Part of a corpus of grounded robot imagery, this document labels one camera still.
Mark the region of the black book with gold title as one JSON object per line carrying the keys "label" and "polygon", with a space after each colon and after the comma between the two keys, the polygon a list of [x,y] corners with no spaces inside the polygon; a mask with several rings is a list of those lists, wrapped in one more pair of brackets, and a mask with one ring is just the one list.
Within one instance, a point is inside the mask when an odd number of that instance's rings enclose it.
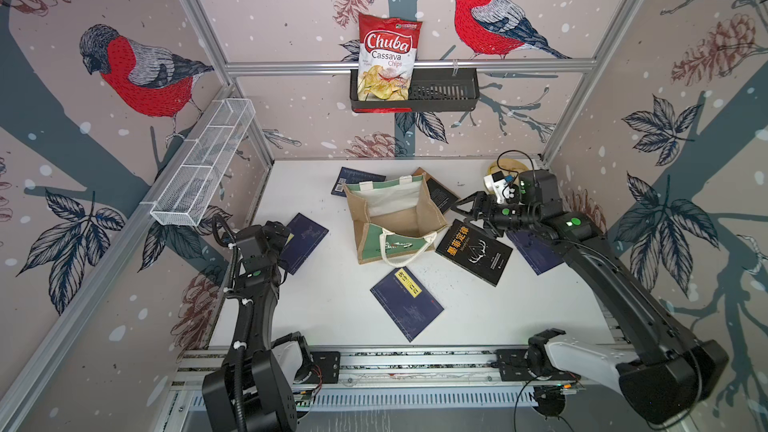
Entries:
{"label": "black book with gold title", "polygon": [[496,287],[513,248],[489,237],[482,229],[456,219],[436,252],[484,282]]}

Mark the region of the jute and green canvas bag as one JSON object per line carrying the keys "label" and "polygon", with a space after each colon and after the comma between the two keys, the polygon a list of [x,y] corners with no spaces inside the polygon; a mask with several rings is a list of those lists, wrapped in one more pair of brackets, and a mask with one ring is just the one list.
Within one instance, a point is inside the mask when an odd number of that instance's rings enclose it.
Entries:
{"label": "jute and green canvas bag", "polygon": [[361,265],[382,261],[405,267],[434,249],[438,234],[447,227],[423,174],[345,184],[343,190]]}

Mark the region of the blue book yellow label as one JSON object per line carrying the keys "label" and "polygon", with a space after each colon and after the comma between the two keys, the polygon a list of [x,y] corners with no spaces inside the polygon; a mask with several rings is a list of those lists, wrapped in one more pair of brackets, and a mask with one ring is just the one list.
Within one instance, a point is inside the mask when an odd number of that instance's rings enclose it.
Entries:
{"label": "blue book yellow label", "polygon": [[537,275],[563,264],[563,259],[531,231],[508,232],[507,237]]}
{"label": "blue book yellow label", "polygon": [[409,343],[444,311],[407,267],[390,271],[370,292]]}

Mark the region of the blue book with barcode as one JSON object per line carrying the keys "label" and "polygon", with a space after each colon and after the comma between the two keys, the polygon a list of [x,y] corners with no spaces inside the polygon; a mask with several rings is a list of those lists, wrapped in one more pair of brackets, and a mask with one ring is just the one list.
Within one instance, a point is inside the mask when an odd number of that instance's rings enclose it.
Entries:
{"label": "blue book with barcode", "polygon": [[345,184],[358,184],[360,182],[384,182],[385,180],[385,175],[342,167],[331,190],[331,194],[334,196],[345,197],[343,190],[343,186]]}

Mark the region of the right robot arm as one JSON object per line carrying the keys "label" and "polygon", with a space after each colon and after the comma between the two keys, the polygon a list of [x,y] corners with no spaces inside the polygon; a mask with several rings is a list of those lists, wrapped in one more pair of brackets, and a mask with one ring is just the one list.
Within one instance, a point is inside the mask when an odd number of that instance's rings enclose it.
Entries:
{"label": "right robot arm", "polygon": [[564,209],[552,173],[529,170],[510,178],[498,172],[485,181],[491,191],[458,200],[452,211],[467,223],[480,221],[493,239],[518,231],[537,236],[586,282],[634,349],[627,354],[550,328],[528,340],[533,379],[574,373],[596,381],[622,395],[653,430],[684,421],[714,391],[729,361],[725,350],[673,318],[587,215]]}

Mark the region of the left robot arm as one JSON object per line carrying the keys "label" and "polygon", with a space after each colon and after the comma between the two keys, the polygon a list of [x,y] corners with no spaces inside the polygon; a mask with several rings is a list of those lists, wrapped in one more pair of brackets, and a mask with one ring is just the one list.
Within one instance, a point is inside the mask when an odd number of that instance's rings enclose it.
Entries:
{"label": "left robot arm", "polygon": [[237,303],[230,349],[203,381],[214,431],[294,431],[298,425],[289,381],[272,350],[272,324],[282,275],[279,260],[289,231],[279,222],[235,233],[223,216],[212,218],[216,242],[233,252],[227,299]]}

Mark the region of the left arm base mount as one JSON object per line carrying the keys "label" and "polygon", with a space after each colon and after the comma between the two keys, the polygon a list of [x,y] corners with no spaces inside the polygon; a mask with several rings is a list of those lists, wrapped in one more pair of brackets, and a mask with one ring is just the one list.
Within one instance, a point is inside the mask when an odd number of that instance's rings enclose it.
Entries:
{"label": "left arm base mount", "polygon": [[312,351],[309,375],[302,384],[317,385],[337,384],[341,369],[341,354],[339,351]]}

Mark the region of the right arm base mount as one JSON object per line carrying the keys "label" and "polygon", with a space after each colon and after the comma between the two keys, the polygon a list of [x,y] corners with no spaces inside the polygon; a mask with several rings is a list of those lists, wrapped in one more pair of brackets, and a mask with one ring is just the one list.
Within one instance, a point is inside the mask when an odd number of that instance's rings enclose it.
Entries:
{"label": "right arm base mount", "polygon": [[492,366],[499,372],[502,382],[523,383],[528,380],[576,383],[582,379],[578,374],[555,369],[547,359],[529,358],[526,347],[507,347],[494,351]]}

